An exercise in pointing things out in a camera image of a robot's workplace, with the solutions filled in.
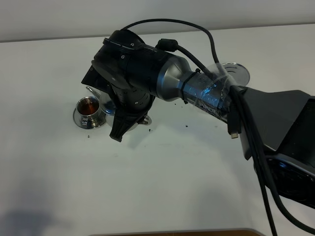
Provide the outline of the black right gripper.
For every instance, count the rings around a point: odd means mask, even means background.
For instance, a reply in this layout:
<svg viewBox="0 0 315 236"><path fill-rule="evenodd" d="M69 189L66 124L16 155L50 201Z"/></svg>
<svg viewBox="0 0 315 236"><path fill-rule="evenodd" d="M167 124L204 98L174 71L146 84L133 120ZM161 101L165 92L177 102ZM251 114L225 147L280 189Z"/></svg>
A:
<svg viewBox="0 0 315 236"><path fill-rule="evenodd" d="M110 137L118 142L134 124L143 121L154 96L138 88L122 89L108 84L107 89L116 106Z"/></svg>

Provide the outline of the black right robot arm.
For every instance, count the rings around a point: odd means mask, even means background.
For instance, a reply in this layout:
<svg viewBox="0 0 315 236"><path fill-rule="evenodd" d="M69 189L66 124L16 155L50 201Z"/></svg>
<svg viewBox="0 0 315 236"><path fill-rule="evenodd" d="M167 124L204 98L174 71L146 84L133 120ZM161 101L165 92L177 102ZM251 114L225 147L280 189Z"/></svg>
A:
<svg viewBox="0 0 315 236"><path fill-rule="evenodd" d="M192 71L174 55L175 40L146 45L135 33L117 30L92 60L82 83L109 95L115 106L111 138L121 141L144 120L155 98L181 99L228 125L251 158L245 127L231 97L235 89L247 104L262 139L262 148L277 192L308 207L315 206L315 99L299 90L262 92L238 85L225 67L199 65Z"/></svg>

